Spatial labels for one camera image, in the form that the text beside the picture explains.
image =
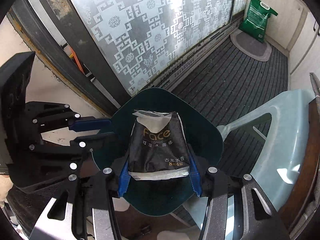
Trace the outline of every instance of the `black bracket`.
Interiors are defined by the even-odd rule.
[[[236,178],[216,168],[214,172],[209,172],[210,169],[212,167],[206,171],[206,175],[212,181],[212,195],[208,199],[199,239],[224,239],[228,194],[234,196],[233,239],[290,239],[276,209],[250,174]]]
[[[12,163],[7,165],[12,182],[25,193],[61,183],[73,173],[70,165],[79,164],[93,151],[117,140],[113,132],[80,136],[70,146],[45,144],[41,133],[65,127],[85,131],[110,125],[107,118],[82,118],[68,104],[28,102],[9,120],[10,140],[6,141]]]
[[[77,169],[49,201],[31,232],[30,240],[87,239],[84,200],[78,175]],[[114,172],[105,168],[83,184],[93,186],[91,206],[95,239],[121,240],[109,188],[113,178]]]

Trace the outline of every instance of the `metal bolt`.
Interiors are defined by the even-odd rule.
[[[111,173],[112,172],[112,169],[111,168],[104,168],[103,169],[103,173],[104,174],[109,174],[109,173]]]
[[[75,170],[77,168],[76,163],[70,163],[70,169]]]
[[[76,178],[77,178],[77,175],[76,175],[76,174],[71,174],[71,175],[68,177],[68,179],[71,180],[71,181],[76,180]]]
[[[252,180],[252,176],[251,176],[250,174],[244,174],[244,175],[243,175],[243,178],[244,178],[245,180]]]
[[[216,173],[218,171],[218,169],[216,167],[210,167],[210,168],[208,168],[208,171],[210,173]]]

